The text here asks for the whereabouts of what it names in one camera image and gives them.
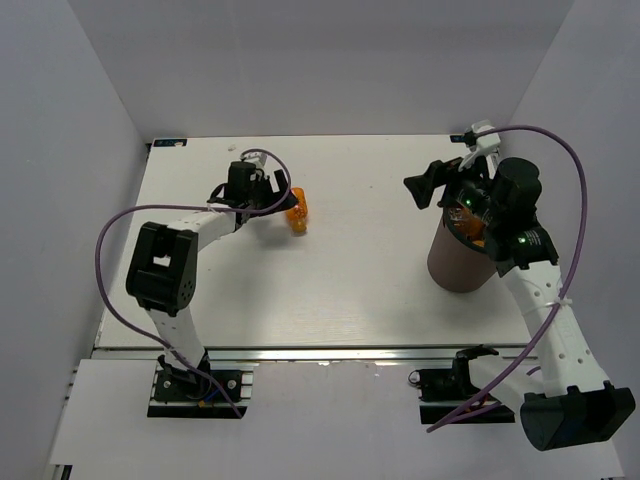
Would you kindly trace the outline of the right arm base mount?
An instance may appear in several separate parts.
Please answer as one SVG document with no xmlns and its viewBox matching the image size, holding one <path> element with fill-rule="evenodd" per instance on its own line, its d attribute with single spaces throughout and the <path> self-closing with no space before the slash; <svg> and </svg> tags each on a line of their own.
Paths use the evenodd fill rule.
<svg viewBox="0 0 640 480">
<path fill-rule="evenodd" d="M 432 425 L 457 406 L 470 399 L 479 388 L 470 383 L 468 364 L 483 356 L 497 356 L 499 352 L 484 345 L 458 351 L 450 367 L 414 370 L 408 375 L 408 383 L 419 392 L 419 411 L 422 425 Z M 490 395 L 485 395 L 464 411 L 471 413 L 490 406 L 491 410 L 479 416 L 466 418 L 460 424 L 512 424 L 514 413 Z"/>
</svg>

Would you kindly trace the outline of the orange bottle with barcode label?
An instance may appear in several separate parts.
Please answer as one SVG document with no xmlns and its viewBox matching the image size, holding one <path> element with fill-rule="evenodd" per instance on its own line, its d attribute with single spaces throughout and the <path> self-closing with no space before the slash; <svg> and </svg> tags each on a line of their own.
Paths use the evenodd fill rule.
<svg viewBox="0 0 640 480">
<path fill-rule="evenodd" d="M 462 216 L 459 228 L 464 236 L 471 242 L 484 240 L 484 223 L 469 212 L 466 212 Z"/>
</svg>

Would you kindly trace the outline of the orange bottle with patterned label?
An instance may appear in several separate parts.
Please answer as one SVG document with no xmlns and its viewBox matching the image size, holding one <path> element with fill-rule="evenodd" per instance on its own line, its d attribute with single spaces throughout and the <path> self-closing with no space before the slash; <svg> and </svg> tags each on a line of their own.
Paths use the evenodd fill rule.
<svg viewBox="0 0 640 480">
<path fill-rule="evenodd" d="M 308 223 L 308 206 L 305 192 L 300 187 L 294 187 L 292 193 L 298 203 L 285 212 L 286 221 L 293 233 L 304 234 L 307 231 Z"/>
</svg>

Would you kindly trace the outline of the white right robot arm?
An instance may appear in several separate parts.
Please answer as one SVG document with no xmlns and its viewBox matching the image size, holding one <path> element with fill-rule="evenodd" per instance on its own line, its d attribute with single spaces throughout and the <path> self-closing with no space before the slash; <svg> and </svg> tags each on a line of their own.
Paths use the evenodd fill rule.
<svg viewBox="0 0 640 480">
<path fill-rule="evenodd" d="M 453 390 L 466 401 L 434 423 L 479 413 L 485 398 L 504 405 L 539 451 L 605 442 L 636 408 L 631 390 L 615 387 L 591 352 L 566 297 L 558 254 L 536 216 L 542 192 L 538 168 L 507 158 L 495 173 L 461 159 L 432 162 L 403 183 L 420 209 L 443 188 L 441 208 L 461 207 L 485 227 L 484 248 L 516 301 L 534 343 L 540 375 L 503 360 L 492 347 L 457 352 L 448 375 L 423 386 L 424 397 Z"/>
</svg>

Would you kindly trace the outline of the large clear plastic bottle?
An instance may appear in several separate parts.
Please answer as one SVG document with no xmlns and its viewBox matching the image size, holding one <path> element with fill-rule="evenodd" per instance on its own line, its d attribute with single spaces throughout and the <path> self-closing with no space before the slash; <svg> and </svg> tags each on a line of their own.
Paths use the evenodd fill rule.
<svg viewBox="0 0 640 480">
<path fill-rule="evenodd" d="M 456 228 L 462 228 L 467 224 L 467 213 L 466 210 L 462 207 L 449 207 L 448 215 L 451 223 Z"/>
</svg>

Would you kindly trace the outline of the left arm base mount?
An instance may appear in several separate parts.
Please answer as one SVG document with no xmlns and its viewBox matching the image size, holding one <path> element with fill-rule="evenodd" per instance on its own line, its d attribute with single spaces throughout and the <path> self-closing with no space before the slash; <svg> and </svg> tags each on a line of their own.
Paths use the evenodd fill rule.
<svg viewBox="0 0 640 480">
<path fill-rule="evenodd" d="M 246 413 L 253 386 L 253 371 L 200 367 L 217 384 L 192 371 L 182 371 L 159 356 L 147 407 L 148 418 L 240 419 Z"/>
</svg>

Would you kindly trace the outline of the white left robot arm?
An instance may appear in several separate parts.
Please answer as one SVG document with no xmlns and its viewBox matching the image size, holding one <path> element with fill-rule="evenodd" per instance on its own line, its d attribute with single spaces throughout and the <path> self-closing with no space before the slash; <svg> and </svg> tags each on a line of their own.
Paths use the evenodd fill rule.
<svg viewBox="0 0 640 480">
<path fill-rule="evenodd" d="M 273 157 L 263 149 L 243 152 L 229 165 L 226 182 L 212 192 L 204 211 L 170 224 L 146 222 L 139 230 L 126 292 L 152 319 L 165 348 L 164 362 L 180 371 L 176 384 L 188 398 L 205 396 L 212 378 L 201 366 L 206 349 L 190 311 L 200 251 L 253 218 L 298 204 L 286 167 L 266 173 L 265 164 Z"/>
</svg>

